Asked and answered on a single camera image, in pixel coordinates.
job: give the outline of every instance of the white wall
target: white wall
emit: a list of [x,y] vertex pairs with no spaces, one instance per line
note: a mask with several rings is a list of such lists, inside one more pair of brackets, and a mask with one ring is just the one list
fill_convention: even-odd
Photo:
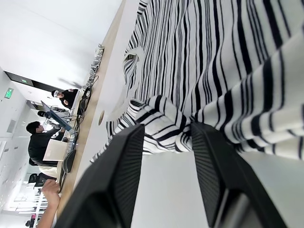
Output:
[[[10,99],[4,98],[8,88],[13,88]],[[0,138],[12,137],[13,133],[7,133],[10,120],[18,121],[25,105],[25,98],[0,68]]]
[[1,0],[0,66],[47,85],[83,84],[121,0]]
[[20,228],[25,227],[25,223],[30,220],[29,215],[16,216],[0,214],[0,228]]
[[[8,88],[14,91],[10,99],[4,95]],[[14,199],[28,168],[28,143],[30,134],[25,127],[32,121],[40,121],[37,112],[26,105],[26,99],[0,69],[0,141],[5,141],[7,152],[0,152],[0,211]],[[15,130],[7,133],[10,120],[16,121]]]
[[58,98],[52,97],[52,94],[49,91],[31,87],[29,85],[22,84],[19,82],[13,83],[27,100],[35,101],[38,103],[41,103],[41,101],[43,101],[49,106],[55,105],[61,108],[65,108]]

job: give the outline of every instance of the green exit sign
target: green exit sign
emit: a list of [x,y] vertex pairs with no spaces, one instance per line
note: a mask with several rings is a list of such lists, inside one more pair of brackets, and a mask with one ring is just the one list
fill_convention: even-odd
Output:
[[8,90],[6,91],[6,94],[5,94],[4,98],[10,99],[11,95],[13,94],[13,91],[14,91],[14,89],[8,88]]

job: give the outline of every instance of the desk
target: desk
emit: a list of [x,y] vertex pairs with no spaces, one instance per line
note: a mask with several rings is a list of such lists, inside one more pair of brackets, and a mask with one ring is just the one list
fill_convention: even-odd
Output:
[[57,216],[60,216],[62,210],[64,209],[64,206],[66,205],[67,201],[69,200],[69,198],[73,192],[73,189],[74,189],[74,183],[76,180],[79,164],[80,164],[80,161],[82,158],[82,154],[84,152],[89,130],[92,125],[92,119],[95,114],[96,106],[98,103],[99,95],[100,95],[103,81],[105,78],[105,74],[107,71],[109,59],[110,59],[112,49],[114,46],[114,41],[115,41],[116,34],[118,31],[118,26],[119,26],[119,23],[121,20],[124,5],[125,5],[125,0],[123,0],[120,8],[118,9],[118,12],[102,43],[105,49],[104,49],[103,59],[101,61],[100,67],[96,74],[99,76],[99,79],[93,86],[91,100],[90,100],[90,102],[88,104],[88,108],[85,112],[85,118],[80,125],[80,132],[79,132],[79,136],[78,136],[76,154],[75,154],[72,170],[69,174],[66,175],[65,183],[63,185],[63,188],[61,189],[61,200],[60,200],[60,204],[59,204],[59,207],[57,210]]

